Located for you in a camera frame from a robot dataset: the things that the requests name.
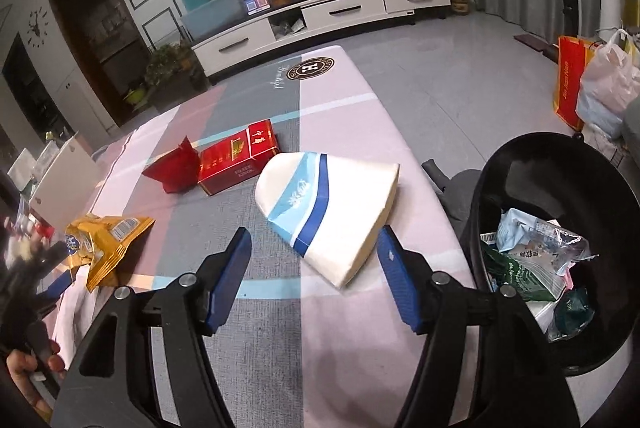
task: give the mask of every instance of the table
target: table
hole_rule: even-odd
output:
[[[334,64],[314,77],[287,78],[292,66],[317,57]],[[167,195],[158,182],[140,175],[146,164],[173,149],[185,135],[201,150],[267,118],[282,151],[400,163],[389,223],[404,247],[421,252],[434,270],[473,286],[427,177],[338,46],[230,78],[114,143],[100,160],[105,182],[88,208],[97,215],[156,219],[142,255],[122,262],[121,270],[131,273],[128,284],[140,290],[162,288],[197,269],[208,254],[226,247],[238,226],[250,231],[252,258],[229,319],[218,334],[205,338],[237,427],[392,426],[424,337],[402,323],[375,254],[338,292],[268,226],[254,201],[256,178],[208,197],[199,187],[184,195]],[[467,332],[452,421],[467,416],[475,379],[478,330]],[[158,350],[161,333],[153,336],[162,413],[177,422],[163,353]]]

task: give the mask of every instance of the metal screw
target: metal screw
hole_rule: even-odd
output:
[[[442,271],[436,271],[431,275],[431,280],[436,285],[446,285],[451,281],[451,277]]]
[[[196,283],[197,280],[198,280],[198,278],[196,277],[195,274],[193,274],[193,273],[185,273],[180,277],[180,280],[178,280],[178,283],[182,287],[191,287],[193,284]]]
[[[516,290],[508,284],[505,284],[500,287],[500,294],[505,298],[513,298],[516,296]]]
[[[124,300],[131,294],[131,289],[128,287],[118,287],[113,294],[116,297],[116,300]]]

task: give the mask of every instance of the white tv cabinet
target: white tv cabinet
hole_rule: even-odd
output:
[[[193,46],[207,76],[254,56],[330,31],[412,15],[415,9],[449,7],[450,0],[305,0],[256,16]],[[298,9],[306,29],[276,39],[270,19]]]

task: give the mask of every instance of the red box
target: red box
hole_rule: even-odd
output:
[[[271,121],[250,124],[200,153],[198,184],[214,195],[258,175],[278,152]]]

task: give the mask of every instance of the trash can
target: trash can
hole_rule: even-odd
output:
[[[517,208],[581,234],[595,259],[571,270],[595,316],[583,332],[550,344],[566,376],[605,363],[631,334],[640,312],[640,206],[620,173],[580,138],[539,132],[517,137],[486,163],[460,238],[478,289],[490,291],[479,235]]]

